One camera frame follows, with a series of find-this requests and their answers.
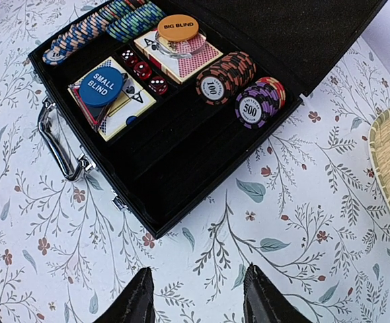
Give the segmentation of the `blue small blind button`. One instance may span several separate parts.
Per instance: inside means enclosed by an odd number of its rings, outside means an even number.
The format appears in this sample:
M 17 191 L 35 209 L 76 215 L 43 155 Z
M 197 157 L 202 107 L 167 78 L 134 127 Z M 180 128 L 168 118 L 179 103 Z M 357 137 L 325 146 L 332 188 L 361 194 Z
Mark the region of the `blue small blind button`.
M 83 103 L 94 108 L 113 102 L 122 91 L 125 76 L 114 67 L 100 67 L 83 78 L 79 95 Z

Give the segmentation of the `red dice pair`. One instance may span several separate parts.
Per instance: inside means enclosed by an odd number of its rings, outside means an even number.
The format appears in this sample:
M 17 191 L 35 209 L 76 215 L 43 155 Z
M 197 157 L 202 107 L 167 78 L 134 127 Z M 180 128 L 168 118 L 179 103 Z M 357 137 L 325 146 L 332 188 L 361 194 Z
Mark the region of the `red dice pair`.
M 147 81 L 149 88 L 158 95 L 168 91 L 168 83 L 162 76 L 154 76 L 150 66 L 145 61 L 139 61 L 134 66 L 134 73 L 143 81 Z

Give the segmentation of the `black poker case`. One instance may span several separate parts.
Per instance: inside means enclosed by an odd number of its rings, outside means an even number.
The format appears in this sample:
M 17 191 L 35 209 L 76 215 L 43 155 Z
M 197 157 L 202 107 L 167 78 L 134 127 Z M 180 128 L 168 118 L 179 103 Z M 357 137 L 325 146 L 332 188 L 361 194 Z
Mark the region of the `black poker case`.
M 47 40 L 29 55 L 49 99 L 115 193 L 155 238 L 164 236 L 230 176 L 331 71 L 383 6 L 382 1 L 159 1 L 165 13 L 196 18 L 219 50 L 243 51 L 256 77 L 277 78 L 284 107 L 258 129 L 239 121 L 233 101 L 205 103 L 194 81 L 173 83 L 140 117 L 105 141 L 68 86 L 126 45 L 103 34 L 59 65 L 47 65 Z

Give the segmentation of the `red die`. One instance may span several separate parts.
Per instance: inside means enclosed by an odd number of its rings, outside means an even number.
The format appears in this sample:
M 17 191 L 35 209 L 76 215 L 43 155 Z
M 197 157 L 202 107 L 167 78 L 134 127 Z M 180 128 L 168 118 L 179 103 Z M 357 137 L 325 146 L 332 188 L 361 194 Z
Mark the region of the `red die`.
M 124 64 L 128 67 L 134 67 L 139 62 L 139 57 L 131 49 L 127 49 L 123 51 L 120 55 L 120 58 L 124 61 Z

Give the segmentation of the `blue card deck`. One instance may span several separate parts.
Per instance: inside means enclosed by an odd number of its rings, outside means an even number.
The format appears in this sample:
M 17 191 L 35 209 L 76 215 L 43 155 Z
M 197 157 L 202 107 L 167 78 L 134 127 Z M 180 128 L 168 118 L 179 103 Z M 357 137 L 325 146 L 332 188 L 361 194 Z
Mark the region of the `blue card deck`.
M 124 91 L 129 97 L 129 102 L 121 107 L 117 112 L 113 112 L 111 116 L 107 116 L 98 129 L 98 133 L 102 136 L 102 138 L 105 141 L 109 141 L 123 128 L 135 121 L 137 117 L 154 105 L 156 103 L 156 99 L 114 58 L 108 57 L 90 72 L 100 67 L 114 67 L 121 73 L 128 74 L 128 81 L 124 86 Z

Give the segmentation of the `black triangle card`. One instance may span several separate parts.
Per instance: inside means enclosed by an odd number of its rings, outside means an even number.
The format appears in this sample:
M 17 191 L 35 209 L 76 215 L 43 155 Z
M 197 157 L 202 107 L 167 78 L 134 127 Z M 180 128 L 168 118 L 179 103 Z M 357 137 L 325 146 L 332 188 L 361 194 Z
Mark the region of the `black triangle card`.
M 98 132 L 98 129 L 100 128 L 107 116 L 111 116 L 113 112 L 117 112 L 121 107 L 123 107 L 126 103 L 129 102 L 129 97 L 127 94 L 125 94 L 124 91 L 124 86 L 127 84 L 128 81 L 128 74 L 122 74 L 125 76 L 125 81 L 120 95 L 113 102 L 98 108 L 85 105 L 79 95 L 79 87 L 84 77 L 82 77 L 76 83 L 69 85 L 68 91 L 72 95 L 73 99 L 76 101 L 84 117 L 87 119 L 91 128 L 95 132 Z

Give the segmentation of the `red card deck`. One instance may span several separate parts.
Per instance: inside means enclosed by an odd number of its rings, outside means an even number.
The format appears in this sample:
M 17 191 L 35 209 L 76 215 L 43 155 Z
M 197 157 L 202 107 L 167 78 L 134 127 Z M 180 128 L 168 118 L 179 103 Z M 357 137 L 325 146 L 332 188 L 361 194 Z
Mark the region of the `red card deck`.
M 223 56 L 206 40 L 203 32 L 189 40 L 171 42 L 160 36 L 157 30 L 151 30 L 135 39 L 134 44 L 154 66 L 178 84 Z

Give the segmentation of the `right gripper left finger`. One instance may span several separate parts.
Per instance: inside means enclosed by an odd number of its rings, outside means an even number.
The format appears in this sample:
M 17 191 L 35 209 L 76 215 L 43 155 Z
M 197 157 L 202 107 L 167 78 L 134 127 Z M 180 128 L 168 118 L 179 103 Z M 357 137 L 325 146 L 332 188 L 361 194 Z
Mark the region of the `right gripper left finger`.
M 154 322 L 153 292 L 151 269 L 141 268 L 112 305 L 94 323 Z

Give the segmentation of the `orange big blind button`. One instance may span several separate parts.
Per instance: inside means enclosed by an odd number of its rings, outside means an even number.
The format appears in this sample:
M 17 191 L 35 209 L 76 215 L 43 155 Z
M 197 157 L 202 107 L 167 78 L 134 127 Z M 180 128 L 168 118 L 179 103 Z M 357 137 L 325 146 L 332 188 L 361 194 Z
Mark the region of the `orange big blind button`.
M 195 37 L 199 31 L 198 21 L 184 14 L 174 14 L 163 18 L 157 26 L 161 37 L 172 42 L 182 42 Z

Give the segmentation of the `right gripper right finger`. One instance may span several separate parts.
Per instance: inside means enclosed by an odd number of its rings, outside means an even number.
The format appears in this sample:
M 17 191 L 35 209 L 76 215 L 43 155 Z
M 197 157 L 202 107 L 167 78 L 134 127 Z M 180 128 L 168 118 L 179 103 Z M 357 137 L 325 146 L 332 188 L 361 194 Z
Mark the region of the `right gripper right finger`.
M 243 315 L 247 323 L 310 323 L 256 265 L 250 264 L 243 281 Z

